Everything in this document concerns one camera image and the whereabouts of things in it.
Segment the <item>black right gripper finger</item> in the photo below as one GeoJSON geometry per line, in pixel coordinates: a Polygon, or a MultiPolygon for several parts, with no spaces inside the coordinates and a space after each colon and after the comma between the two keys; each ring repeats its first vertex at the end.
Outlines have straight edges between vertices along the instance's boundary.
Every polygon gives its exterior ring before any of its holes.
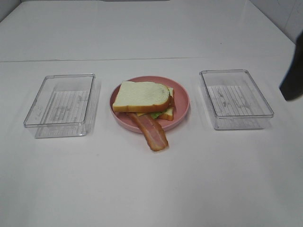
{"type": "Polygon", "coordinates": [[[286,101],[295,100],[303,95],[303,34],[296,39],[294,56],[286,76],[279,86],[286,101]]]}

